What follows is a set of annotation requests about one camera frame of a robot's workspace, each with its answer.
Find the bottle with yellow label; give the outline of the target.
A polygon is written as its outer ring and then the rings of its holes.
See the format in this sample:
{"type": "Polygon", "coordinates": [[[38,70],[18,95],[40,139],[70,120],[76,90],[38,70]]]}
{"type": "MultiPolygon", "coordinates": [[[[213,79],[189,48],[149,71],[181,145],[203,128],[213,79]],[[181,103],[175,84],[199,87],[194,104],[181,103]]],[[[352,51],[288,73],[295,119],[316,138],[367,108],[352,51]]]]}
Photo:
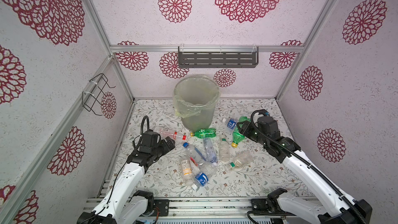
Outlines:
{"type": "Polygon", "coordinates": [[[181,176],[186,186],[193,185],[193,171],[190,158],[184,155],[180,158],[181,176]]]}

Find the clear bottle green cap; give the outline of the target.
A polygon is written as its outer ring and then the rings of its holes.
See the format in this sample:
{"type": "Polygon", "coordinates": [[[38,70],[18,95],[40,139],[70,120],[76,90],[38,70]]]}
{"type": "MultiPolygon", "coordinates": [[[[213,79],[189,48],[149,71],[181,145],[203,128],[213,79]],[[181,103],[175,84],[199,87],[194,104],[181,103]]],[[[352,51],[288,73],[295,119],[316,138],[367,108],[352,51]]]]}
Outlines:
{"type": "Polygon", "coordinates": [[[231,162],[224,166],[226,172],[239,171],[254,160],[249,151],[237,154],[231,162]]]}

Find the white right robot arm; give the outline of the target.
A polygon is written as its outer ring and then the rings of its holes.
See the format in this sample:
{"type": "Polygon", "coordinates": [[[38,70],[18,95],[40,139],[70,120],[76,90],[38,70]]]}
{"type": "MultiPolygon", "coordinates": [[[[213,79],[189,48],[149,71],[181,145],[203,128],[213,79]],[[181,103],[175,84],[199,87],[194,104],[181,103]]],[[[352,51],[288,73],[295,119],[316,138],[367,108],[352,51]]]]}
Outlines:
{"type": "Polygon", "coordinates": [[[252,201],[248,212],[268,216],[296,216],[311,224],[368,224],[372,207],[365,200],[356,200],[325,176],[291,138],[281,135],[277,121],[265,110],[254,111],[260,117],[240,117],[236,131],[263,146],[265,151],[291,170],[316,196],[315,204],[278,188],[262,199],[252,201]]]}

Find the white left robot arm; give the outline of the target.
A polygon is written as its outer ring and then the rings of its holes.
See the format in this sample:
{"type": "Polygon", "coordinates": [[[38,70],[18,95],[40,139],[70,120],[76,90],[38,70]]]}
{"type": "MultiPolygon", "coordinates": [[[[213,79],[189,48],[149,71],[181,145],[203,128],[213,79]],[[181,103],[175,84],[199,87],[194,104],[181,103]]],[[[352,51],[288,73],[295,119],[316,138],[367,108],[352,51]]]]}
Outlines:
{"type": "Polygon", "coordinates": [[[136,185],[149,167],[175,148],[175,140],[149,130],[141,134],[138,144],[128,156],[116,176],[113,188],[90,212],[83,212],[78,224],[133,224],[142,215],[149,216],[155,209],[153,193],[139,190],[136,185]]]}

